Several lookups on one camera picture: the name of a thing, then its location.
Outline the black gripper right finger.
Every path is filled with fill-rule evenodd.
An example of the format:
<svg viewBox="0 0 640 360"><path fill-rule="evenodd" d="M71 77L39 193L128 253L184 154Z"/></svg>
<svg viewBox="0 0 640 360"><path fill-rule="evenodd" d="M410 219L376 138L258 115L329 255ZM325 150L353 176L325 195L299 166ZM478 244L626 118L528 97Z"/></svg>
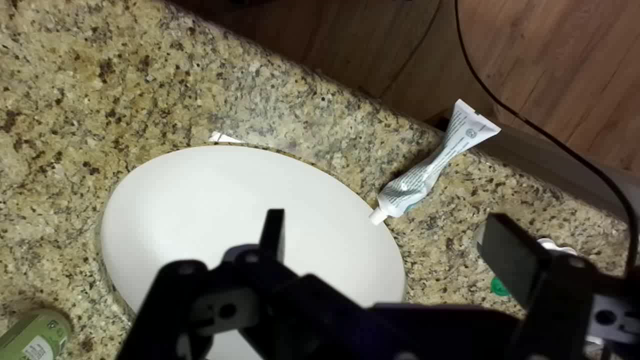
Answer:
<svg viewBox="0 0 640 360"><path fill-rule="evenodd" d="M590 260L543 249L506 214L478 230L480 258L526 310L508 360L585 360L602 340L620 360L640 360L638 283L599 273Z"/></svg>

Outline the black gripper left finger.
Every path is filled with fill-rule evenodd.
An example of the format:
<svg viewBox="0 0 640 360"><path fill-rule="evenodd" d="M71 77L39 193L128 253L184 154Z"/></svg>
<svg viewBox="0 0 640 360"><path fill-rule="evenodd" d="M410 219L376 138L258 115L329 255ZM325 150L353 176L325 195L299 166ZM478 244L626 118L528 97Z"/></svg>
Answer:
<svg viewBox="0 0 640 360"><path fill-rule="evenodd" d="M162 267L117 360L204 360L220 334L239 334L264 360L307 360L313 339L284 293L297 276L282 264L284 212L267 210L256 244L228 249L216 269Z"/></svg>

